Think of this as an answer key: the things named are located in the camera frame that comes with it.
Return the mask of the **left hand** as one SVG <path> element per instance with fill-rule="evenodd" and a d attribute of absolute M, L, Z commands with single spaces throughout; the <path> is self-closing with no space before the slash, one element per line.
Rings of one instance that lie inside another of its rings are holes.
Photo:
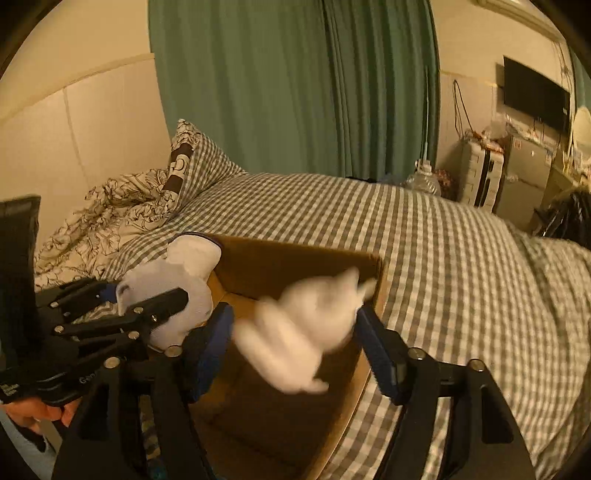
<path fill-rule="evenodd" d="M 31 397 L 3 404 L 1 408 L 16 425 L 40 434 L 42 420 L 60 421 L 65 427 L 68 427 L 80 402 L 80 399 L 76 399 L 63 407 L 53 407 L 46 405 L 39 398 Z"/>

